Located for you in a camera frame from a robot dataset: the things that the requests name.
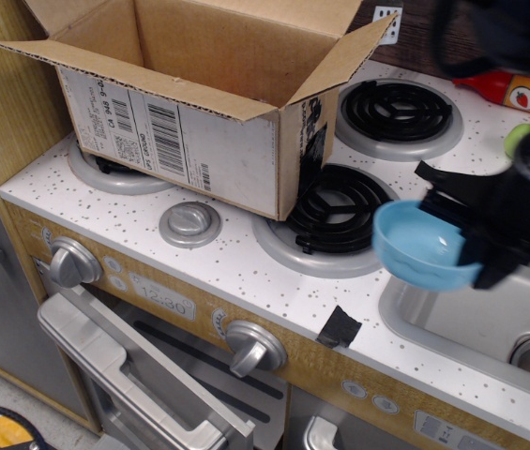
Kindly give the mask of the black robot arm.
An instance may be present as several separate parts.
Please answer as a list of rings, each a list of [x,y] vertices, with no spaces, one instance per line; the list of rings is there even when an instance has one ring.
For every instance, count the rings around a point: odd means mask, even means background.
[[[432,55],[446,74],[461,78],[492,68],[530,74],[530,1],[472,2],[472,23],[484,54],[451,64],[443,35],[455,7],[453,1],[438,2],[432,25]],[[467,175],[421,162],[416,174],[432,185],[421,209],[461,230],[458,262],[480,263],[474,288],[488,290],[530,263],[530,134],[504,172]]]

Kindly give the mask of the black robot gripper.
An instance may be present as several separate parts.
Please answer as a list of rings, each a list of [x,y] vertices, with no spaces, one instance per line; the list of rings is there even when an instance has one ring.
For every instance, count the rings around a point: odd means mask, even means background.
[[[498,174],[446,172],[425,162],[416,174],[432,185],[419,208],[459,230],[462,263],[481,263],[474,289],[491,289],[530,264],[530,134]]]

